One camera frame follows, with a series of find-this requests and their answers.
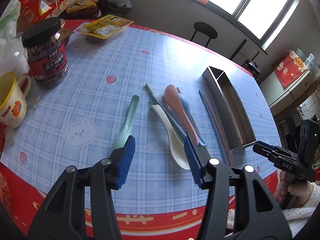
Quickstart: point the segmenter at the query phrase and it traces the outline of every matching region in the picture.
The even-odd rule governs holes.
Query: stool
[[[192,38],[191,38],[190,41],[193,40],[193,38],[195,37],[197,32],[201,32],[201,33],[203,33],[203,34],[205,34],[205,35],[207,35],[209,37],[208,42],[205,45],[205,47],[208,47],[208,44],[209,44],[209,42],[211,40],[214,40],[214,39],[216,39],[218,37],[218,33],[216,32],[216,30],[212,26],[207,24],[207,23],[196,22],[193,25],[193,27],[195,29],[195,32],[193,33]]]
[[[280,139],[282,137],[287,136],[287,135],[291,135],[292,137],[289,138],[290,139],[289,141],[288,141],[288,138],[286,138],[287,139],[287,145],[288,145],[288,149],[287,150],[290,150],[290,151],[292,151],[294,153],[298,153],[297,142],[296,142],[296,139],[295,139],[295,137],[296,137],[296,124],[294,122],[294,119],[292,118],[292,116],[287,115],[285,117],[284,121],[282,121],[281,123],[277,124],[276,126],[278,126],[278,125],[280,125],[280,124],[282,124],[284,122],[286,123],[289,132],[284,134],[284,135],[282,135],[282,136],[280,136]]]

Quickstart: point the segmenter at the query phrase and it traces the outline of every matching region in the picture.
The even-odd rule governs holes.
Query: window frame
[[[212,3],[208,0],[208,4],[205,5],[206,8],[210,9],[212,12],[218,14],[219,16],[222,16],[223,18],[227,19],[228,21],[231,21],[234,25],[236,25],[241,31],[244,32],[244,34],[248,35],[252,40],[254,40],[258,45],[262,46],[267,39],[271,36],[271,34],[274,32],[274,30],[278,27],[279,23],[284,18],[285,14],[288,12],[290,6],[293,4],[294,0],[287,0],[284,7],[276,17],[276,19],[273,21],[271,26],[268,28],[268,30],[264,33],[264,35],[261,37],[261,39],[258,39],[257,36],[255,36],[246,26],[244,26],[241,22],[238,21],[238,18],[244,11],[244,9],[247,7],[251,0],[241,0],[239,5],[236,7],[233,14],[228,13],[218,5]]]

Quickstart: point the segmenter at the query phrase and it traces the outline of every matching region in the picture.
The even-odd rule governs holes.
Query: pink spoon
[[[182,119],[184,126],[187,129],[188,135],[192,143],[196,146],[199,145],[199,138],[196,134],[195,129],[193,128],[186,112],[183,109],[182,103],[177,89],[173,85],[169,85],[165,88],[164,98],[167,104],[179,115]]]

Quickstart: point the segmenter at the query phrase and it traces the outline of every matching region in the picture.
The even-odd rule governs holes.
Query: human hand
[[[287,173],[285,171],[281,171],[279,177],[280,181],[278,182],[276,191],[273,195],[278,203],[284,200],[288,192],[291,195],[298,197],[292,205],[292,208],[298,208],[307,203],[313,192],[313,186],[309,181],[306,183],[297,182],[295,184],[288,185],[286,182]]]

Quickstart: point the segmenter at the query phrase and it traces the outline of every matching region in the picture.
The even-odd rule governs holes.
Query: red jar label
[[[67,64],[64,43],[48,56],[33,62],[28,62],[36,79],[47,79],[59,73]]]

